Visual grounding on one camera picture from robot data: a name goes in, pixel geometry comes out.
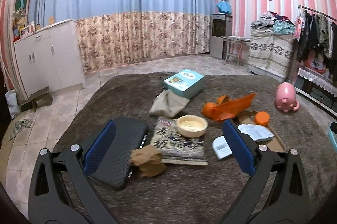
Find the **blue covered plant pot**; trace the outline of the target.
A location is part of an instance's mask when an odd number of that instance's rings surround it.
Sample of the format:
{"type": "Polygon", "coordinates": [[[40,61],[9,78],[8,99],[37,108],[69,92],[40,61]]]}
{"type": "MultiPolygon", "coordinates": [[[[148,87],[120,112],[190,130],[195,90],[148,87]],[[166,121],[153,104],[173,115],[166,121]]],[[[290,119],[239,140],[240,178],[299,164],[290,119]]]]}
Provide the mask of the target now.
{"type": "Polygon", "coordinates": [[[232,15],[232,8],[229,3],[229,0],[219,0],[216,4],[218,12],[225,15],[232,15]]]}

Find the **printed snack bag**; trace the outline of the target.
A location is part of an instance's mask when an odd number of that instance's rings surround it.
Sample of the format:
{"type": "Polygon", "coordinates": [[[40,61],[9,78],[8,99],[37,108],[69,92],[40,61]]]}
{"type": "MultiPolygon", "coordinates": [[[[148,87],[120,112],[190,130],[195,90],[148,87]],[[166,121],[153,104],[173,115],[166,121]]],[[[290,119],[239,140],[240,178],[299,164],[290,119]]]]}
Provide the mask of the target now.
{"type": "Polygon", "coordinates": [[[160,116],[150,145],[162,154],[164,164],[206,166],[204,137],[186,138],[177,131],[175,119],[160,116]]]}

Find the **white open booklet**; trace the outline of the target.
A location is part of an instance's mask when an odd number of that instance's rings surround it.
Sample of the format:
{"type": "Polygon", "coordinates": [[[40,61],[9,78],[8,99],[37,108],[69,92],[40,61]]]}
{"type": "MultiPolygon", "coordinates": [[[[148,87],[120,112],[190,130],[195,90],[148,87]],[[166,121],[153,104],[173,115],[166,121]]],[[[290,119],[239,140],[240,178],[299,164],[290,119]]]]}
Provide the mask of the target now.
{"type": "Polygon", "coordinates": [[[256,142],[269,141],[274,137],[274,134],[262,125],[240,124],[238,129],[241,133],[249,135],[256,142]]]}

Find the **teal tissue box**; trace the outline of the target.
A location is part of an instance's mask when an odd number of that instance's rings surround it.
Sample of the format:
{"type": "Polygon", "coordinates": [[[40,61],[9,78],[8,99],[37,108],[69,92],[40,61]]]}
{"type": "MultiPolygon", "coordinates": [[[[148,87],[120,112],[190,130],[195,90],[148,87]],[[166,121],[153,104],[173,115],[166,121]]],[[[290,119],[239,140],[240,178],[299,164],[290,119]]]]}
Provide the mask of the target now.
{"type": "Polygon", "coordinates": [[[193,70],[184,69],[163,81],[167,89],[178,96],[191,99],[205,88],[204,76],[193,70]]]}

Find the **low lace covered tv stand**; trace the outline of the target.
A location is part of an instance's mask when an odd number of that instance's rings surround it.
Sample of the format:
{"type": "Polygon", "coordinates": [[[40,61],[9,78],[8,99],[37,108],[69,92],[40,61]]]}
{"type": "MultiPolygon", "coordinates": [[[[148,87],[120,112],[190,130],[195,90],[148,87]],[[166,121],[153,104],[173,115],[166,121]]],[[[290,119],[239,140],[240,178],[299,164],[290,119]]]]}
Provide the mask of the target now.
{"type": "Polygon", "coordinates": [[[295,89],[336,119],[336,86],[328,78],[308,67],[299,67],[295,89]]]}

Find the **pile of folded clothes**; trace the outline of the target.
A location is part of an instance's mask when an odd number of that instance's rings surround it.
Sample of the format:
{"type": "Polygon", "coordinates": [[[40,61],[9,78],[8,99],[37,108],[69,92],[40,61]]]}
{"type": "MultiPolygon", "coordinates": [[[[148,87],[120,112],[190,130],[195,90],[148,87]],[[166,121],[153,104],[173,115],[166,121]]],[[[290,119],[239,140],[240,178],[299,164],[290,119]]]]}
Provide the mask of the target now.
{"type": "Polygon", "coordinates": [[[290,35],[295,31],[294,23],[287,16],[281,16],[271,11],[261,14],[258,20],[251,23],[251,28],[266,28],[272,30],[276,35],[290,35]]]}

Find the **orange bottle cap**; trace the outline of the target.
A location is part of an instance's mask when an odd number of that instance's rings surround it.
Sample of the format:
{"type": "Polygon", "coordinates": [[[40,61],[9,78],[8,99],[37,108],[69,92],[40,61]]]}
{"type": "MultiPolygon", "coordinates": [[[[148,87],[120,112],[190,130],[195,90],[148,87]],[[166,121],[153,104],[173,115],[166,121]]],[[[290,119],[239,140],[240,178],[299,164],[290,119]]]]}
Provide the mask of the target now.
{"type": "Polygon", "coordinates": [[[267,126],[270,121],[270,115],[266,111],[259,111],[255,115],[255,123],[261,126],[267,126]]]}

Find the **brown shaggy table cover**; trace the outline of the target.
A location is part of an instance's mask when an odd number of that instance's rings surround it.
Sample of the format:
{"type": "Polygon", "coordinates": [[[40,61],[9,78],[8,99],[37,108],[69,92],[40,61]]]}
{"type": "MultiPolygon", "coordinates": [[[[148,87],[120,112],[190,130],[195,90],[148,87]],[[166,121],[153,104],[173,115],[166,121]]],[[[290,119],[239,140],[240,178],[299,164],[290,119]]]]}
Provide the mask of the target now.
{"type": "MultiPolygon", "coordinates": [[[[83,143],[109,119],[129,117],[148,125],[147,143],[171,160],[153,178],[134,175],[123,190],[112,188],[114,169],[100,165],[92,182],[122,223],[217,223],[248,180],[234,157],[219,160],[212,143],[222,126],[209,121],[205,136],[184,139],[175,122],[149,111],[163,91],[167,73],[115,76],[100,87],[76,115],[54,147],[57,152],[83,143]]],[[[324,131],[305,109],[284,114],[274,106],[277,80],[258,75],[206,76],[205,88],[182,110],[200,115],[205,103],[222,95],[232,99],[254,94],[251,107],[271,115],[271,126],[286,148],[298,150],[307,178],[310,215],[315,215],[336,186],[336,152],[324,131]]]]}

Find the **small wooden stool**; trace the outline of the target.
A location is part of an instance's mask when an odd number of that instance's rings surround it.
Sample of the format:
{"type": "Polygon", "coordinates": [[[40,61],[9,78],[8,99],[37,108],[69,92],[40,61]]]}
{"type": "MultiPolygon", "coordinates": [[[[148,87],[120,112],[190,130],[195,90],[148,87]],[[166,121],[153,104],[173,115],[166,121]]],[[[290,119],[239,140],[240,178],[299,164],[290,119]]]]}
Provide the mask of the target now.
{"type": "Polygon", "coordinates": [[[49,92],[49,87],[45,87],[39,91],[36,91],[33,93],[28,100],[22,101],[20,104],[20,110],[28,111],[32,110],[33,112],[36,112],[39,107],[43,106],[51,106],[53,101],[53,97],[49,92]]]}

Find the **white plastic bag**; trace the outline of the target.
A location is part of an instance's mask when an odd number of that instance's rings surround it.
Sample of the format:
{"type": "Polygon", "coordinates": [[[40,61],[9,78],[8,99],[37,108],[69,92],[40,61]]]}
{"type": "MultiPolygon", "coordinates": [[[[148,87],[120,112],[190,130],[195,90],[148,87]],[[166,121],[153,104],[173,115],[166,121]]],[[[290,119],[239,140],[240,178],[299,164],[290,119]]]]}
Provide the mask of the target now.
{"type": "Polygon", "coordinates": [[[17,101],[17,94],[15,90],[9,90],[8,92],[6,92],[5,96],[11,119],[14,119],[21,112],[17,101]]]}

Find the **cream plastic bowl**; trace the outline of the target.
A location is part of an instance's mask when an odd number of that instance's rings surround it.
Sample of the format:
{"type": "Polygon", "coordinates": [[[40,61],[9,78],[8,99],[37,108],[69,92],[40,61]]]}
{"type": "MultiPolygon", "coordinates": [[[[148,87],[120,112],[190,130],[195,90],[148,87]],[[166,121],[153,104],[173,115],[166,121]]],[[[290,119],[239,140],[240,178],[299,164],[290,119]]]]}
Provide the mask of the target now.
{"type": "Polygon", "coordinates": [[[177,131],[187,138],[198,138],[205,134],[208,122],[197,115],[184,115],[176,120],[177,131]]]}

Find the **teal plastic trash basket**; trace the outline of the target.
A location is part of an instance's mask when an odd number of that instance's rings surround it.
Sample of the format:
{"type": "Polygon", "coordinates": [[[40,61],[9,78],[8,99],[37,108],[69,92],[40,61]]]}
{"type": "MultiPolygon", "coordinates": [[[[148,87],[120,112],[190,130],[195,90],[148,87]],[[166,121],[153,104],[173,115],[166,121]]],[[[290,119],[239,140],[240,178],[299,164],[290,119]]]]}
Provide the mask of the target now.
{"type": "Polygon", "coordinates": [[[334,150],[337,152],[337,122],[331,122],[327,128],[327,137],[330,140],[334,150]]]}

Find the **brown paper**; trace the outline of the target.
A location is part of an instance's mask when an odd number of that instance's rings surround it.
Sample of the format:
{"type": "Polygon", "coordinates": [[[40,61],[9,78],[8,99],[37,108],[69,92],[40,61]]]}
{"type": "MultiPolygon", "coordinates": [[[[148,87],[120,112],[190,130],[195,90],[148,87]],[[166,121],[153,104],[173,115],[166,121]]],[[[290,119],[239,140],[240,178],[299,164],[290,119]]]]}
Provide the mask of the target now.
{"type": "Polygon", "coordinates": [[[161,162],[161,152],[152,145],[131,152],[129,162],[136,166],[142,178],[151,178],[160,175],[166,170],[166,165],[161,162]]]}

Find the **brown wooden tray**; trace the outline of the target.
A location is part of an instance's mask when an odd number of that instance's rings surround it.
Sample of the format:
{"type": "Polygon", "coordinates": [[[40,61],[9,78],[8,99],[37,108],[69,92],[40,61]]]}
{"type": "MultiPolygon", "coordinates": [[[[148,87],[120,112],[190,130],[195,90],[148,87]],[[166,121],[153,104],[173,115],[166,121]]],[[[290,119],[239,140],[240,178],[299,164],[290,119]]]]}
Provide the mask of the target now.
{"type": "MultiPolygon", "coordinates": [[[[258,111],[248,111],[245,110],[238,114],[236,116],[236,124],[239,126],[240,124],[253,124],[256,125],[255,123],[255,115],[257,114],[258,111]]],[[[270,150],[274,152],[285,152],[286,151],[286,146],[281,140],[281,138],[278,136],[276,131],[272,127],[270,127],[270,124],[265,126],[269,131],[271,131],[274,134],[273,139],[269,141],[261,141],[257,142],[259,144],[264,144],[266,145],[270,150]]]]}

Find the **grey water dispenser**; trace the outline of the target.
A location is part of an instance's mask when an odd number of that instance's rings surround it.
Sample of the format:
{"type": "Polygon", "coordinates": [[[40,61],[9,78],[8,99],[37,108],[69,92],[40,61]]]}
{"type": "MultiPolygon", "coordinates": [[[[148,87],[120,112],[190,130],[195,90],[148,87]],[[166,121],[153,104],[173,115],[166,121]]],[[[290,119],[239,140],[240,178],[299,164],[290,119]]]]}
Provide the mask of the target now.
{"type": "Polygon", "coordinates": [[[213,58],[224,60],[226,45],[224,37],[232,35],[233,17],[221,13],[211,16],[210,55],[213,58]]]}

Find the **small folding table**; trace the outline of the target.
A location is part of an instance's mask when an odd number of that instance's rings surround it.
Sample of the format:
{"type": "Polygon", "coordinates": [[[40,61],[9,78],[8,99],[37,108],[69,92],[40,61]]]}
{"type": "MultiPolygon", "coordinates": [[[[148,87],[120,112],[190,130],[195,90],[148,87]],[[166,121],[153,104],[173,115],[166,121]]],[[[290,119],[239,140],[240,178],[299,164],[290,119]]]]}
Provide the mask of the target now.
{"type": "Polygon", "coordinates": [[[225,42],[225,64],[230,58],[237,60],[237,67],[240,65],[242,50],[245,45],[249,45],[250,38],[240,36],[222,36],[225,42]]]}

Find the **beige cloth pouch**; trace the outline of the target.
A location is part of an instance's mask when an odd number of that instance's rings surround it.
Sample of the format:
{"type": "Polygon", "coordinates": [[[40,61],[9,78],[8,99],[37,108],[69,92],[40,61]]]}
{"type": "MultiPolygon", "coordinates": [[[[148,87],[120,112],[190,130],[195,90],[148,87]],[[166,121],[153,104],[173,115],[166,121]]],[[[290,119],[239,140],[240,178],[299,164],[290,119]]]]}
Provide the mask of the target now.
{"type": "Polygon", "coordinates": [[[186,107],[189,101],[188,98],[181,97],[167,89],[156,96],[149,114],[173,118],[186,107]]]}

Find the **white cabinet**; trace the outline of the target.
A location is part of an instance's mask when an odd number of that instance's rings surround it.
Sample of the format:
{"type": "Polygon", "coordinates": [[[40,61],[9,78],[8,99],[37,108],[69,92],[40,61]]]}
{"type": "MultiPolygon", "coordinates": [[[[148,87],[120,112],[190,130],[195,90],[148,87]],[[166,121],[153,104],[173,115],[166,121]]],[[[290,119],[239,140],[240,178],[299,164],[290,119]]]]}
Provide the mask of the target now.
{"type": "Polygon", "coordinates": [[[49,92],[85,87],[82,58],[73,19],[49,25],[14,43],[23,98],[48,87],[49,92]]]}

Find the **patterned cloth covered chest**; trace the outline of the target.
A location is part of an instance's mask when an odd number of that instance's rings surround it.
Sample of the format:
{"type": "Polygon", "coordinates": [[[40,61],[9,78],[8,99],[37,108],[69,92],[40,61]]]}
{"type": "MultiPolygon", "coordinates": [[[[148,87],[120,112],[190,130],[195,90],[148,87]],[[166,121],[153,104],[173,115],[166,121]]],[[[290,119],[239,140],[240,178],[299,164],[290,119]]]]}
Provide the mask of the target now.
{"type": "Polygon", "coordinates": [[[251,28],[248,69],[284,82],[291,68],[292,35],[278,35],[271,27],[251,28]]]}

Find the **orange fruit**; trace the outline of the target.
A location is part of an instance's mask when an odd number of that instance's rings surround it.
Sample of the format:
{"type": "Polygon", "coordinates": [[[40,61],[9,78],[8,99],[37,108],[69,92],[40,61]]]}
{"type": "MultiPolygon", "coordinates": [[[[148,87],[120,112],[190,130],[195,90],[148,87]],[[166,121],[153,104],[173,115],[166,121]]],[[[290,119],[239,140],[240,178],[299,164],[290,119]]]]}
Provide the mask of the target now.
{"type": "Polygon", "coordinates": [[[216,115],[217,104],[213,102],[205,103],[202,109],[202,114],[208,119],[214,119],[216,115]]]}

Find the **pink pig piggy bank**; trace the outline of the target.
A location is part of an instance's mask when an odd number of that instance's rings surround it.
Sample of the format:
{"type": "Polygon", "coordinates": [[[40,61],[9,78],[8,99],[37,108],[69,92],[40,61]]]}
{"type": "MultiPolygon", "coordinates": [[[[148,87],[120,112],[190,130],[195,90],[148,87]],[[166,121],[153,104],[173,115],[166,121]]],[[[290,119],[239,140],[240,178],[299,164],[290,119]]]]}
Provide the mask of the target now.
{"type": "Polygon", "coordinates": [[[278,85],[275,95],[275,107],[283,113],[299,110],[300,104],[296,99],[296,90],[293,84],[283,82],[278,85]]]}

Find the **blue floral curtain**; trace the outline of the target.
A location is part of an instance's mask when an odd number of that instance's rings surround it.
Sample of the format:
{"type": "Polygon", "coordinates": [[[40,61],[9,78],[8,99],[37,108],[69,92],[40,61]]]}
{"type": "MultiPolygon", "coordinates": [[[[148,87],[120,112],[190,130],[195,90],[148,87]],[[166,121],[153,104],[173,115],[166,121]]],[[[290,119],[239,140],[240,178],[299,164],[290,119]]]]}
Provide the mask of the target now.
{"type": "Polygon", "coordinates": [[[45,27],[73,19],[85,71],[164,56],[207,53],[215,0],[30,0],[45,27]]]}

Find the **white small device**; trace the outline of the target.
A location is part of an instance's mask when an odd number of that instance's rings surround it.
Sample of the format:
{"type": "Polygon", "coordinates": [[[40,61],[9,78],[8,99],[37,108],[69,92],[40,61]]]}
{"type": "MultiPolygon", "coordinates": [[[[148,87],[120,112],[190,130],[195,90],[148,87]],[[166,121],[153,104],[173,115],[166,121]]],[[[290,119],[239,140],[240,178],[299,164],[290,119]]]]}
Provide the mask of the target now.
{"type": "Polygon", "coordinates": [[[222,160],[231,156],[233,153],[223,136],[217,137],[213,143],[212,148],[217,156],[217,159],[222,160]]]}

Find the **rag on floor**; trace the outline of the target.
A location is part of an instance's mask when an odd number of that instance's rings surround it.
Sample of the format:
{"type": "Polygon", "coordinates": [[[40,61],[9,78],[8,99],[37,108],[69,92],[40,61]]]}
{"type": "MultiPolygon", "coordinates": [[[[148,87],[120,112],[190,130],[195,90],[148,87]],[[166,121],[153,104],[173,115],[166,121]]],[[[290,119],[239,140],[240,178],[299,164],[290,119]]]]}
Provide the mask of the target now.
{"type": "Polygon", "coordinates": [[[23,129],[31,128],[33,126],[33,123],[34,123],[34,121],[31,121],[28,118],[23,118],[23,119],[20,119],[19,121],[16,121],[14,123],[13,131],[9,135],[9,141],[15,139],[15,137],[18,135],[18,133],[23,131],[23,129]]]}

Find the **black mesh cushion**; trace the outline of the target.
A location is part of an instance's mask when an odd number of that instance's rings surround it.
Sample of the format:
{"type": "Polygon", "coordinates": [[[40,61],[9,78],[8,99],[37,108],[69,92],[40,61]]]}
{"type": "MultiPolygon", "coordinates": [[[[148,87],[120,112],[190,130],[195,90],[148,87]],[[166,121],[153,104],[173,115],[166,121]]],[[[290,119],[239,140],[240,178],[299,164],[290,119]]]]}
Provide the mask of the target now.
{"type": "Polygon", "coordinates": [[[143,146],[148,126],[145,122],[117,117],[82,143],[82,166],[86,176],[120,190],[132,173],[131,152],[143,146]]]}

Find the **clothes rack with garments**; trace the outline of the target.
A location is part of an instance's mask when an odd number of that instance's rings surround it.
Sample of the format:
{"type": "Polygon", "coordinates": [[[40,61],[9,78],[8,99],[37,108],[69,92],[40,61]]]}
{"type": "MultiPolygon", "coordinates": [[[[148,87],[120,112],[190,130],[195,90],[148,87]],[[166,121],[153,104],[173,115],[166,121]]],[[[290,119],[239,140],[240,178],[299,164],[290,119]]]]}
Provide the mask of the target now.
{"type": "Polygon", "coordinates": [[[301,74],[336,85],[336,19],[320,11],[298,6],[288,80],[301,74]]]}

